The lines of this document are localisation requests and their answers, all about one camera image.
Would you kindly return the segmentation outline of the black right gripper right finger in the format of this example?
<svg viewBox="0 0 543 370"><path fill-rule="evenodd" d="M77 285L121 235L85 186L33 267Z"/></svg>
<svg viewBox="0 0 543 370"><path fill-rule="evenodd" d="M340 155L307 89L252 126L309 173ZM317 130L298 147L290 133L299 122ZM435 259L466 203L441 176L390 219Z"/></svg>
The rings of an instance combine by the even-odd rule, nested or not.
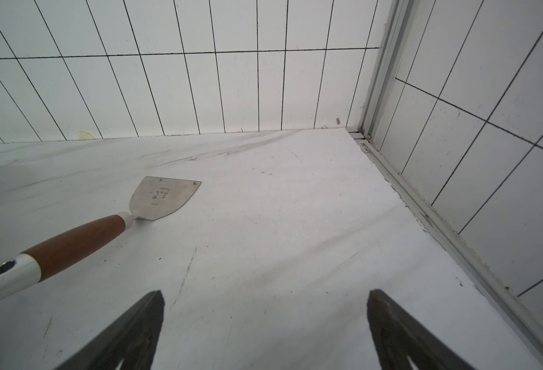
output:
<svg viewBox="0 0 543 370"><path fill-rule="evenodd" d="M471 369L387 293L369 292L367 320L382 369Z"/></svg>

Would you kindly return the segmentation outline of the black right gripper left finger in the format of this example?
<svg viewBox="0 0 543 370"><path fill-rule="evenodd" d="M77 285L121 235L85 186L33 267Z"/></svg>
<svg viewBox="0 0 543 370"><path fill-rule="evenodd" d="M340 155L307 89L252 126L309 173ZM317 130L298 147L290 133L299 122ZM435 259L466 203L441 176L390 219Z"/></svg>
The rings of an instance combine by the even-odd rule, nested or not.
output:
<svg viewBox="0 0 543 370"><path fill-rule="evenodd" d="M151 291L59 369L150 369L154 362L165 299Z"/></svg>

